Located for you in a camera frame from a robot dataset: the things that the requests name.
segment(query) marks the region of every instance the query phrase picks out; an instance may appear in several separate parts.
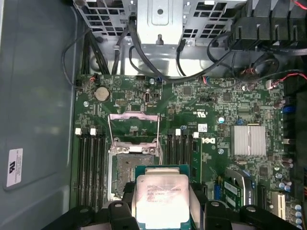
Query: heatsink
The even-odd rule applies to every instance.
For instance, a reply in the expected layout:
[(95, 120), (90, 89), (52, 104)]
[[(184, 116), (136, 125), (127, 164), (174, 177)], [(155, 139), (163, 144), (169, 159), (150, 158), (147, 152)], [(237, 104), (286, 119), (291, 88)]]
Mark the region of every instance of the heatsink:
[(266, 156), (264, 126), (232, 126), (231, 140), (234, 156)]

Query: motherboard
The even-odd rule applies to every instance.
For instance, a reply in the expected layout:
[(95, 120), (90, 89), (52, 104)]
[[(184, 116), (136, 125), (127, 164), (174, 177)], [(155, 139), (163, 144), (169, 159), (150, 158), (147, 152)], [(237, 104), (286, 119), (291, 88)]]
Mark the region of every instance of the motherboard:
[(292, 159), (284, 152), (283, 85), (83, 75), (77, 84), (71, 207), (121, 199), (138, 165), (187, 164), (209, 199), (255, 204), (293, 224)]

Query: cable connector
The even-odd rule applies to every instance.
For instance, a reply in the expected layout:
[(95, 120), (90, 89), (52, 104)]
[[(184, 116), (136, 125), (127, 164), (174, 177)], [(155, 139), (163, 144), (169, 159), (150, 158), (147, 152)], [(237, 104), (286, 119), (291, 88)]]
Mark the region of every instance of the cable connector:
[(186, 46), (186, 39), (182, 39), (177, 47), (176, 52), (181, 53), (183, 51), (183, 48)]

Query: white slot latch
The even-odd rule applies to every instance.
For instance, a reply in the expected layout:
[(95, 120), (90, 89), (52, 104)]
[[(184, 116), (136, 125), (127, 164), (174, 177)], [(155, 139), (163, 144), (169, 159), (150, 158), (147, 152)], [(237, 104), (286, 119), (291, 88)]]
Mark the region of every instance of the white slot latch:
[(192, 134), (193, 138), (199, 138), (200, 137), (200, 133), (199, 132), (194, 132)]
[(75, 135), (81, 136), (82, 135), (82, 130), (80, 128), (75, 129)]
[(96, 136), (97, 135), (97, 129), (91, 128), (90, 134), (91, 134), (91, 136)]
[(175, 136), (181, 136), (181, 129), (180, 128), (176, 128)]

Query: ram slot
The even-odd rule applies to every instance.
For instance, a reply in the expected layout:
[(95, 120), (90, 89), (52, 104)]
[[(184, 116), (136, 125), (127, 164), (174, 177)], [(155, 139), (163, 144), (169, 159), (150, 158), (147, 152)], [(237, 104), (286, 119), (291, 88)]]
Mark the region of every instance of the ram slot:
[(179, 164), (186, 164), (187, 163), (187, 152), (188, 152), (188, 137), (187, 135), (181, 135), (181, 148), (180, 148), (180, 163)]
[(187, 164), (190, 166), (190, 169), (192, 168), (191, 167), (191, 164), (192, 164), (192, 152), (193, 152), (193, 137), (192, 135), (188, 135), (188, 153), (187, 153)]
[(174, 144), (174, 164), (179, 164), (180, 160), (180, 136), (176, 136)]
[(83, 162), (84, 162), (84, 137), (79, 138), (78, 148), (78, 178), (77, 178), (77, 205), (82, 204), (82, 190), (83, 190)]
[(84, 145), (83, 145), (83, 158), (82, 160), (82, 188), (81, 188), (81, 203), (80, 205), (86, 205), (86, 185), (87, 185), (87, 155), (88, 155), (88, 148), (89, 148), (89, 138), (84, 136)]
[(98, 173), (99, 173), (99, 185), (98, 185), (98, 210), (102, 208), (104, 203), (104, 176), (105, 176), (105, 136), (99, 136), (98, 138)]
[(92, 153), (92, 139), (87, 139), (87, 152), (85, 155), (85, 196), (84, 196), (84, 204), (90, 205), (90, 179), (91, 179), (91, 153)]
[(92, 156), (92, 194), (91, 194), (91, 200), (92, 200), (92, 204), (91, 206), (96, 208), (97, 205), (97, 145), (98, 145), (98, 141), (97, 138), (94, 137), (92, 138), (93, 140), (93, 156)]
[(167, 135), (166, 149), (167, 149), (166, 163), (172, 164), (174, 161), (174, 152), (173, 152), (174, 149), (173, 149), (173, 135), (171, 134)]

